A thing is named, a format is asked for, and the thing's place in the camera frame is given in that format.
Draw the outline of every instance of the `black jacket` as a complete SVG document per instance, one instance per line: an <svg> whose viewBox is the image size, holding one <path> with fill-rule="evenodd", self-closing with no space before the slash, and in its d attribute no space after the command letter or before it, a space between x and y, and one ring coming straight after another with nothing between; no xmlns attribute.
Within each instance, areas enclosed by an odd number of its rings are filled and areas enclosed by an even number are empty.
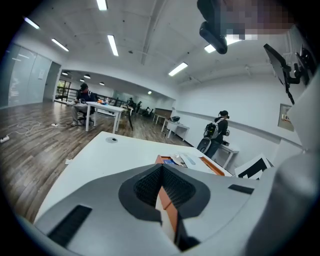
<svg viewBox="0 0 320 256"><path fill-rule="evenodd" d="M216 119L214 119L215 122L219 121L222 117L217 117ZM228 121L227 120L222 120L218 123L218 127L219 127L219 135L212 139L215 142L218 142L220 144L222 144L222 142L224 141L224 135L227 135L227 129L228 129Z"/></svg>

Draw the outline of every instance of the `frosted glass panel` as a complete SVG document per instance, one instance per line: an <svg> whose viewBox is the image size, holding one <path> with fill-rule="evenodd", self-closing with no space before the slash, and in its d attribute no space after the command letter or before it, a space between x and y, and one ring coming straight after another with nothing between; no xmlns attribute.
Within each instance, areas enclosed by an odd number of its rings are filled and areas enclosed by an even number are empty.
<svg viewBox="0 0 320 256"><path fill-rule="evenodd" d="M14 69L16 58L21 47L16 44L11 44L4 52L0 64L0 107L8 106L8 96L11 74Z"/></svg>
<svg viewBox="0 0 320 256"><path fill-rule="evenodd" d="M14 59L8 95L9 107L27 104L28 83L36 56L33 51L22 47Z"/></svg>
<svg viewBox="0 0 320 256"><path fill-rule="evenodd" d="M31 75L29 78L28 89L27 89L27 103L40 103L44 98L45 85L47 75L50 69L51 60L37 55Z"/></svg>

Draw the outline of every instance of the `ceiling light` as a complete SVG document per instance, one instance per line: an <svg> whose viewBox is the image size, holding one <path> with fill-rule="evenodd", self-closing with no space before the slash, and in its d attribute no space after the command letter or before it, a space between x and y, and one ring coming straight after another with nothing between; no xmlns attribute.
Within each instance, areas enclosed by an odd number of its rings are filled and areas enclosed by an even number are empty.
<svg viewBox="0 0 320 256"><path fill-rule="evenodd" d="M109 40L113 55L119 56L118 51L117 51L117 47L116 47L115 37L111 34L108 34L108 40Z"/></svg>
<svg viewBox="0 0 320 256"><path fill-rule="evenodd" d="M22 55L22 54L18 54L18 55L21 56L21 57L24 57L26 59L30 59L28 56L25 56L25 55Z"/></svg>
<svg viewBox="0 0 320 256"><path fill-rule="evenodd" d="M108 9L106 0L96 0L100 11L106 11Z"/></svg>
<svg viewBox="0 0 320 256"><path fill-rule="evenodd" d="M24 21L28 22L32 27L34 27L37 30L40 28L36 23L34 23L32 20L28 19L27 17L24 18Z"/></svg>
<svg viewBox="0 0 320 256"><path fill-rule="evenodd" d="M241 41L240 39L235 39L233 34L228 34L228 35L225 37L225 39L226 39L226 45L227 45L227 46L229 46L229 45L231 45L231 44L233 44L233 43L236 43L236 42ZM210 53L212 53L212 52L214 52L214 51L216 50L211 44L209 44L208 46L206 46L204 49L206 50L206 52L207 52L208 54L210 54Z"/></svg>
<svg viewBox="0 0 320 256"><path fill-rule="evenodd" d="M52 40L52 42L54 42L54 43L56 43L58 46L60 46L62 49L64 49L66 52L69 52L69 50L66 48L66 47L64 47L61 43L59 43L56 39L51 39Z"/></svg>
<svg viewBox="0 0 320 256"><path fill-rule="evenodd" d="M185 69L186 67L188 67L188 65L184 62L182 62L179 66L177 66L174 70L172 70L169 73L169 76L173 77L176 73L180 72L181 70Z"/></svg>

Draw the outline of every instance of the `black slot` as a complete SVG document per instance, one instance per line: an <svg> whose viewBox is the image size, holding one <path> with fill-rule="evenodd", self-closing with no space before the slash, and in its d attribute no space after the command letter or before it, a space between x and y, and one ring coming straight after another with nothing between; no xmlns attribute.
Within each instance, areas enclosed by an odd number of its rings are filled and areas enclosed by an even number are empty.
<svg viewBox="0 0 320 256"><path fill-rule="evenodd" d="M245 194L249 194L251 195L254 191L253 188L251 187L246 187L246 186L240 186L240 185L236 185L236 184L232 184L228 187L228 189L234 190L234 191L238 191L241 193L245 193Z"/></svg>
<svg viewBox="0 0 320 256"><path fill-rule="evenodd" d="M61 245L66 247L71 239L74 237L78 229L84 223L91 208L77 205L64 219L49 233L48 237Z"/></svg>

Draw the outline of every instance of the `railing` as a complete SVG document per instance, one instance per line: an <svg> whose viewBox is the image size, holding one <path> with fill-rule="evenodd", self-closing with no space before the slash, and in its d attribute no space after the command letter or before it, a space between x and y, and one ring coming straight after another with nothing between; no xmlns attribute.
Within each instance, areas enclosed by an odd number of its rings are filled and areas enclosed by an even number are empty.
<svg viewBox="0 0 320 256"><path fill-rule="evenodd" d="M55 93L55 100L59 101L59 102L72 102L77 98L77 93L78 93L78 89L71 89L71 88L65 88L65 87L57 87L56 88L56 93ZM104 95L100 95L97 94L98 99L100 100L106 100L107 98L109 98L109 105L111 106L115 106L115 107L120 107L121 105L126 105L127 102L120 100L119 98L111 98L111 97L107 97Z"/></svg>

